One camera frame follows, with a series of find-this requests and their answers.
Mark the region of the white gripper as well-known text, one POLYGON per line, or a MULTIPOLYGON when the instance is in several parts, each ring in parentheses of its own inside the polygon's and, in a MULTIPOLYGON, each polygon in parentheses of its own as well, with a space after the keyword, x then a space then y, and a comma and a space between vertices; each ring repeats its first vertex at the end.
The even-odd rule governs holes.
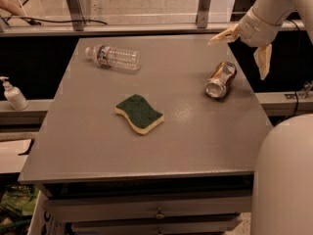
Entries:
POLYGON ((264 80, 270 70, 271 43, 275 40, 281 26, 281 23, 266 22, 249 9, 239 24, 236 23, 213 36, 207 44, 231 43, 240 37, 241 41, 249 47, 258 47, 253 57, 258 66, 260 79, 264 80))

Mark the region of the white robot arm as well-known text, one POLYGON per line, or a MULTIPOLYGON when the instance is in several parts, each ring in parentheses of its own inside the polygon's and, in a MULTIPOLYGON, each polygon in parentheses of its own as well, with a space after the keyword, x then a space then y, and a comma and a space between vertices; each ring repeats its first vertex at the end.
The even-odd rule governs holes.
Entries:
MULTIPOLYGON (((283 22, 298 12, 313 41, 313 0, 256 0, 241 20, 209 40, 240 39, 256 49, 264 78, 271 43, 283 22)), ((291 117, 264 139, 255 166, 250 235, 313 235, 313 115, 291 117)))

